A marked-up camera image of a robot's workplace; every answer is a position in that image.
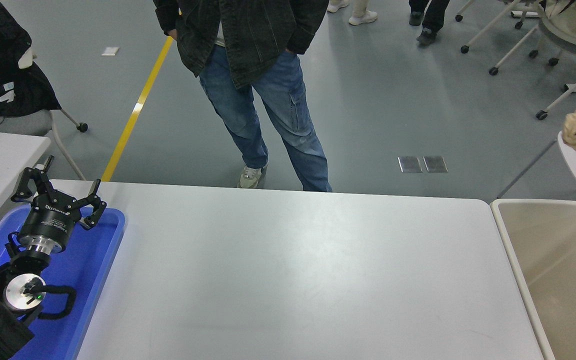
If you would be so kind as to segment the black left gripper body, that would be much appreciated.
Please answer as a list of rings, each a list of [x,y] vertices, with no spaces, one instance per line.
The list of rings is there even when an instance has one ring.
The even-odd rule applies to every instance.
[[[30,212],[18,231],[17,241],[29,246],[31,239],[43,237],[50,239],[60,247],[66,247],[71,239],[74,226],[80,220],[80,210],[73,205],[76,199],[68,194],[58,193],[54,202],[48,194],[35,196]]]

